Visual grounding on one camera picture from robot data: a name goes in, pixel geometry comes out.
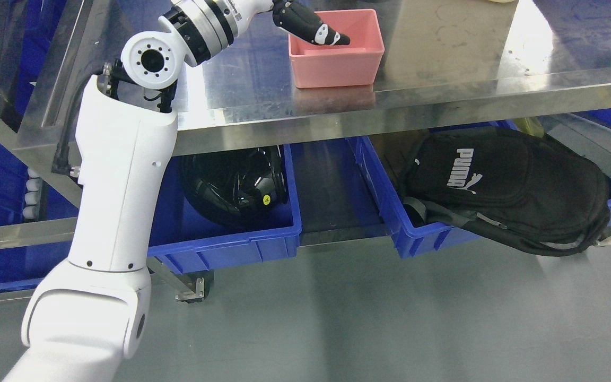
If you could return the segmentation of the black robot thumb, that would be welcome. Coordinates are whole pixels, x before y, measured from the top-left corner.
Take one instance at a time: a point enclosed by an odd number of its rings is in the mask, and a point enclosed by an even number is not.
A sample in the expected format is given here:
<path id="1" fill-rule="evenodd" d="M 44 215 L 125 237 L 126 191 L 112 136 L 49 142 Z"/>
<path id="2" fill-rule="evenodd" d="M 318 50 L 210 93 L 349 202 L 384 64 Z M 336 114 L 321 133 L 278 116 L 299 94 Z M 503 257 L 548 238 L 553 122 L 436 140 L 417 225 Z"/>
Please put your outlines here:
<path id="1" fill-rule="evenodd" d="M 316 46 L 347 46 L 350 38 L 322 21 L 320 16 L 296 1 L 273 1 L 274 24 L 292 36 Z"/>

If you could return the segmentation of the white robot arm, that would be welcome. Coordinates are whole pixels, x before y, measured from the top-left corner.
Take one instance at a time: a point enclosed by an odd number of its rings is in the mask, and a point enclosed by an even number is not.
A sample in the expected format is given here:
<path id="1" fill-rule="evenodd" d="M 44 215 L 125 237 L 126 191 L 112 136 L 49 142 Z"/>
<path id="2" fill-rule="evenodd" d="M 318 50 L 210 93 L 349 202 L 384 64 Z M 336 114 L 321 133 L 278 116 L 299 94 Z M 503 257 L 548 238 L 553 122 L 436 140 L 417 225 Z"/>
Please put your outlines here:
<path id="1" fill-rule="evenodd" d="M 127 80 L 170 90 L 185 65 L 213 58 L 265 12 L 309 44 L 350 43 L 295 1 L 172 1 L 160 31 L 138 32 L 122 48 Z M 5 381 L 112 381 L 145 328 L 146 255 L 178 114 L 117 101 L 99 90 L 96 73 L 82 90 L 75 137 L 83 189 L 71 248 L 29 300 L 20 331 L 27 350 Z"/>

